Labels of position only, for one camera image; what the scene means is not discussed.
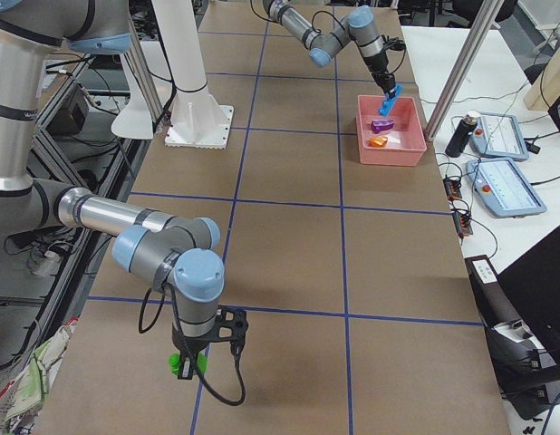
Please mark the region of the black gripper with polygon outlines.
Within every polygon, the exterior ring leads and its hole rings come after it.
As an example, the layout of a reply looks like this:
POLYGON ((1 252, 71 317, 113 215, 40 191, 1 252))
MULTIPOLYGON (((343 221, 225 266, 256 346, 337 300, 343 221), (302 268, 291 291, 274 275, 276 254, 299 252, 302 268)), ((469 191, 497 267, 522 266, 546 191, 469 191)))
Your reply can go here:
POLYGON ((211 328, 200 336, 192 337, 182 333, 177 328, 177 323, 172 326, 172 342, 179 350, 180 362, 178 379, 190 381, 195 375, 195 360, 200 351, 211 343, 230 343, 231 353, 235 358, 240 358, 246 343, 248 329, 247 313, 239 308, 221 305, 215 315, 215 322, 211 328))
POLYGON ((394 72, 390 72, 388 68, 387 52, 389 50, 404 52, 405 42, 398 37, 390 38, 387 35, 382 35, 371 46, 367 45, 362 48, 362 58, 383 94, 387 98, 395 98, 397 83, 394 72))

